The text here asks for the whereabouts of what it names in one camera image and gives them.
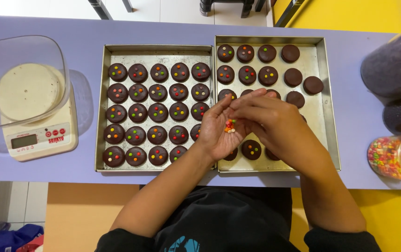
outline hand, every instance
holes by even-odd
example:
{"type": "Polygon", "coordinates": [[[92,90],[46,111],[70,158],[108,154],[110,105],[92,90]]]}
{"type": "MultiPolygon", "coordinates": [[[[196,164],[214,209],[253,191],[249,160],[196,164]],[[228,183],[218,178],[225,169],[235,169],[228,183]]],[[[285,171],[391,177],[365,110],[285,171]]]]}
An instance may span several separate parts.
{"type": "Polygon", "coordinates": [[[245,119],[237,120],[234,124],[235,132],[230,134],[224,131],[226,121],[234,119],[231,117],[234,113],[232,108],[239,106],[240,103],[252,97],[276,96],[274,92],[269,94],[266,94],[266,92],[266,89],[260,88],[234,101],[231,100],[231,95],[220,100],[203,115],[199,138],[195,142],[195,146],[200,147],[212,159],[212,162],[228,156],[251,133],[251,122],[245,119]]]}
{"type": "Polygon", "coordinates": [[[233,117],[251,120],[251,131],[261,143],[299,172],[330,159],[296,106],[279,99],[252,97],[234,109],[233,117]]]}

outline kitchen scale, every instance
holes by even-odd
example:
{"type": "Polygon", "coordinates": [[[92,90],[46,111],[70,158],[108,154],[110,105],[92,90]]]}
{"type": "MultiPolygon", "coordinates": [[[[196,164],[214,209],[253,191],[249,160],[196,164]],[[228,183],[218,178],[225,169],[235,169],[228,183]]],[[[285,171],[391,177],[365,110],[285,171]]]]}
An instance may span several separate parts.
{"type": "Polygon", "coordinates": [[[28,161],[76,148],[74,92],[57,43],[2,39],[0,56],[0,127],[10,156],[28,161]]]}

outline person's right hand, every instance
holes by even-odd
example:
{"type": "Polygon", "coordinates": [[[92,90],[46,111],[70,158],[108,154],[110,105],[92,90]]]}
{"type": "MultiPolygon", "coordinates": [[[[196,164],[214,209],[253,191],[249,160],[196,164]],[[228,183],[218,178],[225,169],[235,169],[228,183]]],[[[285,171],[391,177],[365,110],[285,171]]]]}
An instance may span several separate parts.
{"type": "Polygon", "coordinates": [[[251,130],[273,154],[300,173],[329,167],[331,157],[298,108],[276,98],[252,97],[236,104],[233,117],[251,120],[251,130]]]}

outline black shirt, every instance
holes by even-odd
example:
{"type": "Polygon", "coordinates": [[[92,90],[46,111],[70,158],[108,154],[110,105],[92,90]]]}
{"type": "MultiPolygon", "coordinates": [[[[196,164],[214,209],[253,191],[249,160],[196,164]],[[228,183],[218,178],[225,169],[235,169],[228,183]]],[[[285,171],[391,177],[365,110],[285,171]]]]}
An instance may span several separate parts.
{"type": "MultiPolygon", "coordinates": [[[[205,187],[190,193],[154,238],[118,228],[100,238],[95,252],[299,252],[289,233],[290,221],[262,201],[205,187]]],[[[368,232],[314,228],[304,240],[310,252],[380,252],[368,232]]]]}

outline person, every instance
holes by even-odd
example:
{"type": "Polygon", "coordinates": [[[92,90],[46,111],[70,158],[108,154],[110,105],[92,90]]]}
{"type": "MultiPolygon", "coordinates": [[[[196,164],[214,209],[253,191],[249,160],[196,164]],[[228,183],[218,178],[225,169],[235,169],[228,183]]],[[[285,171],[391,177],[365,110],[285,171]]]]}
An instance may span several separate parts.
{"type": "Polygon", "coordinates": [[[298,252],[290,188],[197,186],[251,132],[300,174],[310,252],[380,252],[328,151],[297,107],[275,97],[261,88],[212,106],[197,141],[123,207],[96,252],[298,252]]]}

